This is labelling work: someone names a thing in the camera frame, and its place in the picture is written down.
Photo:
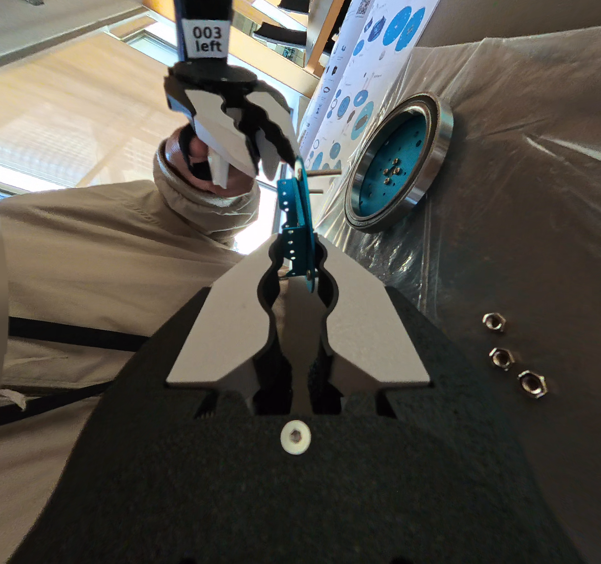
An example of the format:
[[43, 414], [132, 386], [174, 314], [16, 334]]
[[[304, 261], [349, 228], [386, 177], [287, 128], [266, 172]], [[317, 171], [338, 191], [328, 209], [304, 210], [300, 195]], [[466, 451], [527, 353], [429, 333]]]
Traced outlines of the person's left hand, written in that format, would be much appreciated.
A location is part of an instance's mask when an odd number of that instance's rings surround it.
[[197, 137], [189, 125], [185, 125], [173, 132], [165, 145], [165, 156], [168, 166], [194, 189], [198, 189], [201, 192], [209, 192], [219, 197], [230, 198], [242, 196], [257, 188], [257, 182], [254, 178], [246, 176], [233, 166], [229, 166], [229, 177], [226, 188], [220, 187], [210, 180], [195, 177], [187, 166], [181, 148], [182, 133], [184, 133], [184, 138], [190, 139], [187, 153], [189, 154], [191, 164], [208, 162], [208, 146]]

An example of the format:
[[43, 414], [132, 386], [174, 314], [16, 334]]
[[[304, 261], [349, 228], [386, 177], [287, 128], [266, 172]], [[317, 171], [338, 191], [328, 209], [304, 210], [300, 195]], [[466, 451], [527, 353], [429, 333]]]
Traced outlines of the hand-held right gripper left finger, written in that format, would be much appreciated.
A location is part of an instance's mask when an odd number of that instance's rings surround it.
[[283, 259], [281, 240], [268, 239], [214, 282], [168, 387], [238, 392], [254, 413], [288, 413], [288, 362], [273, 310]]

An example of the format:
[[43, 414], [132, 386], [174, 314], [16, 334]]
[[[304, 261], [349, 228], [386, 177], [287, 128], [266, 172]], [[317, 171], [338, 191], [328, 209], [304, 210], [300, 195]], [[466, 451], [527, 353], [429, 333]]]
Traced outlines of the grey desk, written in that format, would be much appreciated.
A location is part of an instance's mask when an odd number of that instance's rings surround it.
[[[451, 47], [594, 27], [600, 28], [600, 0], [442, 0], [419, 45]], [[529, 443], [511, 419], [547, 500], [586, 560], [600, 563], [600, 443], [576, 452], [545, 440]]]

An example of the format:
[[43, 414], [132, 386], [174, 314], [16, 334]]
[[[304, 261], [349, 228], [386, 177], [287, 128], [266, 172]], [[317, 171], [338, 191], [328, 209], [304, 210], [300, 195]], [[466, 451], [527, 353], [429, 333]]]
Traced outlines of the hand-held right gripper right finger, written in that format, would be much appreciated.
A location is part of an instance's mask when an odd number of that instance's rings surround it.
[[340, 414], [356, 394], [425, 387], [430, 375], [385, 285], [328, 240], [316, 240], [325, 306], [308, 388], [314, 414]]

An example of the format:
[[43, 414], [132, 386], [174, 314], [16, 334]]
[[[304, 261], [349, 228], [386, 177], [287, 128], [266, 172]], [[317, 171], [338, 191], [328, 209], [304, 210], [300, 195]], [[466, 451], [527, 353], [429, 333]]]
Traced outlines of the large side window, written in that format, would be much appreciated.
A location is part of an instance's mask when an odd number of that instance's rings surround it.
[[[225, 248], [249, 253], [272, 233], [275, 191], [257, 183], [260, 190], [258, 219], [235, 237], [232, 247], [224, 245]], [[172, 234], [204, 243], [215, 242], [167, 206], [154, 184], [154, 177], [57, 188], [29, 191], [11, 203], [2, 203], [6, 243], [10, 239], [24, 243], [34, 254], [55, 251], [66, 255], [82, 252], [85, 242], [94, 245], [94, 249], [101, 244], [134, 242], [128, 236], [130, 232], [140, 237]]]

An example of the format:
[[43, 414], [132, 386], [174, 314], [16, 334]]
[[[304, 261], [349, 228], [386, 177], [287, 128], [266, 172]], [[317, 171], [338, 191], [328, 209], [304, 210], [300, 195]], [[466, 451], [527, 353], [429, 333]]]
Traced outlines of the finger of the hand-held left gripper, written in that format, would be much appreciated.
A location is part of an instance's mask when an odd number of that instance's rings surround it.
[[200, 90], [188, 90], [186, 96], [195, 109], [193, 123], [198, 138], [241, 172], [258, 173], [247, 137], [222, 110], [223, 98]]
[[273, 89], [256, 90], [240, 99], [242, 117], [237, 123], [249, 141], [252, 161], [267, 178], [274, 178], [282, 162], [295, 166], [300, 155], [290, 111]]

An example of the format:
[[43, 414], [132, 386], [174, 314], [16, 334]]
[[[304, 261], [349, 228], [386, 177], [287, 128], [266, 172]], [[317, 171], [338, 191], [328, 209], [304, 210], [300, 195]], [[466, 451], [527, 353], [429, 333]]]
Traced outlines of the blue disc with square bracket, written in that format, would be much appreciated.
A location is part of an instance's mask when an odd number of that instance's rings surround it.
[[293, 176], [277, 182], [279, 208], [286, 216], [274, 253], [277, 264], [291, 262], [289, 277], [305, 277], [309, 292], [315, 290], [316, 250], [310, 194], [302, 159], [297, 157]]

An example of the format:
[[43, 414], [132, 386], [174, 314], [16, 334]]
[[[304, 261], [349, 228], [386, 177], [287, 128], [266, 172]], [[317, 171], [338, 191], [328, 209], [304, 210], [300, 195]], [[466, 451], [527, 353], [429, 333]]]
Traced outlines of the beige window blind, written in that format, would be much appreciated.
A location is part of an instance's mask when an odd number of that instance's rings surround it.
[[1, 182], [25, 190], [153, 178], [160, 142], [184, 125], [167, 67], [106, 32], [1, 68]]

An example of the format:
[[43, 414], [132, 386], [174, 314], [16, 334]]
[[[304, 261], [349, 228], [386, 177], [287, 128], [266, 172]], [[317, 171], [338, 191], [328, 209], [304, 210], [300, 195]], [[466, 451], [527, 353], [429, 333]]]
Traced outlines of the clear plastic bag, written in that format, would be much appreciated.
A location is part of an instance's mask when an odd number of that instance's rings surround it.
[[[385, 112], [446, 100], [450, 148], [424, 198], [367, 235], [339, 189], [319, 231], [398, 288], [487, 372], [529, 443], [600, 443], [600, 28], [416, 48]], [[507, 319], [504, 333], [483, 315]], [[509, 371], [492, 365], [509, 350]], [[517, 375], [545, 376], [526, 395]]]

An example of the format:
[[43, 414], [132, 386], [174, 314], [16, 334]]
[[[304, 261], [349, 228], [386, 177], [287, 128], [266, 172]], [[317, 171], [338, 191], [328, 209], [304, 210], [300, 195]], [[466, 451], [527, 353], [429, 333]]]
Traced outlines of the silver bearing ring blue base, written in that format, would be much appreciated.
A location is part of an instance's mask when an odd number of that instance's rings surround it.
[[350, 226], [376, 233], [408, 215], [436, 179], [453, 126], [450, 106], [432, 94], [413, 95], [393, 109], [352, 167], [344, 199]]

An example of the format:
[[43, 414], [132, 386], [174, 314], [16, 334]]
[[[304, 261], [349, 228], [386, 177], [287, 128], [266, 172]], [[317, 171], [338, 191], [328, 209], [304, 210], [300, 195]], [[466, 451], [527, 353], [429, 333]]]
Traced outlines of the wood-edged office desk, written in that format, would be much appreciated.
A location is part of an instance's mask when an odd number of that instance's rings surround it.
[[306, 30], [305, 69], [314, 75], [319, 59], [342, 11], [345, 0], [310, 0]]

